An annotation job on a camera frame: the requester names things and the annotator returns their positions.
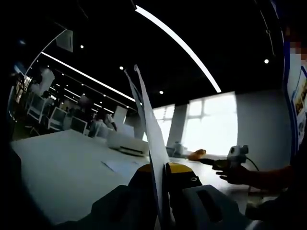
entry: desk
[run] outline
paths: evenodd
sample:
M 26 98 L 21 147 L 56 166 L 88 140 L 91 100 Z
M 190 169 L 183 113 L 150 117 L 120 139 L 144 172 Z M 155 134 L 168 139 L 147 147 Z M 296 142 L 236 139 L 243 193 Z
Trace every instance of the desk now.
M 129 177 L 114 172 L 102 162 L 148 163 L 148 157 L 111 150 L 74 130 L 14 141 L 12 148 L 21 158 L 22 177 L 30 195 L 53 224 L 83 218 L 91 212 L 95 201 L 118 185 L 129 183 Z M 233 194 L 230 185 L 218 178 L 210 166 L 185 159 L 171 161 L 192 168 L 203 184 Z M 246 205 L 241 194 L 231 197 L 241 206 Z

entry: bright window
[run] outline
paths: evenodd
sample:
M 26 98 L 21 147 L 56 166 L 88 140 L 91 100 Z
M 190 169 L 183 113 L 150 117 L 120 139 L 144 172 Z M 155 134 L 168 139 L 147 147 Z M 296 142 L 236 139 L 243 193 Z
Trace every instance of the bright window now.
M 234 93 L 190 102 L 182 143 L 190 151 L 228 154 L 237 142 L 236 96 Z
M 168 106 L 153 109 L 153 114 L 155 118 L 157 119 L 157 122 L 161 129 L 165 145 L 167 144 L 169 131 L 171 130 L 174 109 L 175 109 L 175 105 L 168 105 Z M 143 135 L 143 140 L 148 141 L 145 133 Z

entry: poster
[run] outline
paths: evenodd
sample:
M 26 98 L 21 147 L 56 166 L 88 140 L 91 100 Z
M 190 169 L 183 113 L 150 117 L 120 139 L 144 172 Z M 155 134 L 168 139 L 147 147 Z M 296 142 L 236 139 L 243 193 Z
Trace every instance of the poster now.
M 296 90 L 293 93 L 292 101 L 295 107 L 295 115 L 298 129 L 298 144 L 300 145 L 304 134 L 307 115 L 307 72 L 302 66 L 300 76 L 297 82 Z

